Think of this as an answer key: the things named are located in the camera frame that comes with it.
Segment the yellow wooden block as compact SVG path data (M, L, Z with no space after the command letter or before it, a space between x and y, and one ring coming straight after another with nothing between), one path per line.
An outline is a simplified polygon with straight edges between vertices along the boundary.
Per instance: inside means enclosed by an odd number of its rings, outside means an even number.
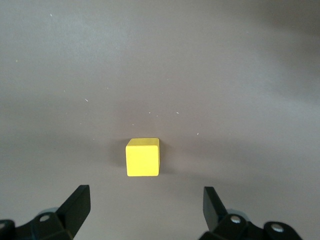
M156 177L160 173L160 140L132 138L125 147L128 177Z

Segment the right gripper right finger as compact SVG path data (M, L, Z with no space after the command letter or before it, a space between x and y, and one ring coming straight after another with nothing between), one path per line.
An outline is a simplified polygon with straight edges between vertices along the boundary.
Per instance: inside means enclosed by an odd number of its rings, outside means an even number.
M269 221L262 228L237 213L228 213L212 186L203 188L204 219L208 231L201 240L303 240L286 223Z

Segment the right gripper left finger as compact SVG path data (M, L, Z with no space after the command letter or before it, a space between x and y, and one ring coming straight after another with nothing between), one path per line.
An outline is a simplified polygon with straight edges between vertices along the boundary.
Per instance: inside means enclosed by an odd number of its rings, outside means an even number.
M56 211L45 211L26 224L0 219L0 240L74 240L89 213L90 186L80 185Z

